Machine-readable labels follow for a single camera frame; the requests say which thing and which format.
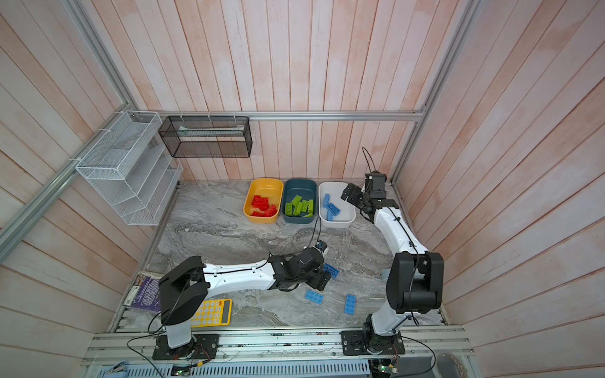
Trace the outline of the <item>green lego plate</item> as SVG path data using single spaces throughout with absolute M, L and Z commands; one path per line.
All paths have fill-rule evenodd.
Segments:
M 305 217 L 312 217 L 314 215 L 314 200 L 310 199 L 307 201 L 307 214 Z

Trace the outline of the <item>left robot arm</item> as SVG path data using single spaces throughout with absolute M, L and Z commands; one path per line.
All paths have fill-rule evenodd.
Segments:
M 245 290 L 291 291 L 301 284 L 323 291 L 331 278 L 324 250 L 318 247 L 232 266 L 206 264 L 200 256 L 187 258 L 158 282 L 162 338 L 170 351 L 191 344 L 191 319 L 206 299 Z

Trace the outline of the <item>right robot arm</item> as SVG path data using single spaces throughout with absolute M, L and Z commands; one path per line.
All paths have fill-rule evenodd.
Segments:
M 384 236 L 393 261 L 385 304 L 366 319 L 362 332 L 343 332 L 346 353 L 384 354 L 403 351 L 400 326 L 408 319 L 441 307 L 444 259 L 429 251 L 405 222 L 397 202 L 387 198 L 386 175 L 366 174 L 363 187 L 348 184 L 341 199 L 359 209 Z

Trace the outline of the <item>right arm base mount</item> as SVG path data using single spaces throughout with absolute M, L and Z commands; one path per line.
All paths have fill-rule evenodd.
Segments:
M 340 337 L 345 356 L 405 354 L 405 346 L 400 335 L 382 336 L 366 331 L 343 331 Z

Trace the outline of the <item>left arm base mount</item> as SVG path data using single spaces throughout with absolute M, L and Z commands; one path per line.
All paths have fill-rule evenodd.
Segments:
M 210 361 L 216 358 L 219 339 L 218 334 L 193 334 L 192 340 L 184 346 L 170 348 L 168 336 L 161 335 L 156 340 L 152 359 L 154 361 Z

